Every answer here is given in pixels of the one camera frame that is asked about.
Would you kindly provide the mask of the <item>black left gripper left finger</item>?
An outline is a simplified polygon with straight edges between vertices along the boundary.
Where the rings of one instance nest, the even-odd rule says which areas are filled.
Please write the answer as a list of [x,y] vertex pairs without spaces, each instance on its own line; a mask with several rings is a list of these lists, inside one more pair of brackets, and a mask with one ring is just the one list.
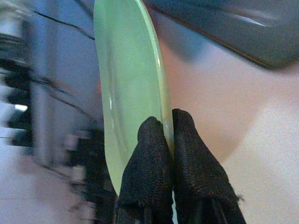
[[148,117],[124,169],[115,224],[173,224],[173,166],[163,125]]

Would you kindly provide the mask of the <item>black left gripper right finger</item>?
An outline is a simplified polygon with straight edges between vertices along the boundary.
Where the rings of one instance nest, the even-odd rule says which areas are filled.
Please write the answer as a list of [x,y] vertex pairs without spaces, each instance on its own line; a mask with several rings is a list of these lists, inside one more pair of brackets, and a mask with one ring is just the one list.
[[199,136],[191,115],[172,111],[178,224],[246,224],[228,176]]

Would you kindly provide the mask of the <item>green plate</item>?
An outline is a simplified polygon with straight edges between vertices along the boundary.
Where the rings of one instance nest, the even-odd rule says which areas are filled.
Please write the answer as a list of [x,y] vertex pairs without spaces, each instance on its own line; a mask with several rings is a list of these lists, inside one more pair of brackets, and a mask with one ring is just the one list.
[[94,36],[103,105],[105,155],[116,193],[141,123],[163,124],[170,149],[173,121],[158,37],[142,0],[95,0]]

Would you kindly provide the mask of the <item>steel kitchen sink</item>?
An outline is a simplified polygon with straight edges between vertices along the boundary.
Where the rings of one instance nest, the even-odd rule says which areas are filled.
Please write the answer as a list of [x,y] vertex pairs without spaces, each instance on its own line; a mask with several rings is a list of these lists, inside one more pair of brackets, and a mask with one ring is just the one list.
[[299,0],[144,0],[266,68],[299,61]]

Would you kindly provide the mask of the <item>black battery charger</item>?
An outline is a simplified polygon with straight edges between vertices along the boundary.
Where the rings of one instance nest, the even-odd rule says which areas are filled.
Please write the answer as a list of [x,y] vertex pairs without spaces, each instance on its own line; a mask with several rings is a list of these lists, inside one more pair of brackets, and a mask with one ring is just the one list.
[[67,136],[65,146],[71,188],[82,198],[73,208],[91,208],[89,224],[114,224],[117,195],[107,168],[104,132],[77,130]]

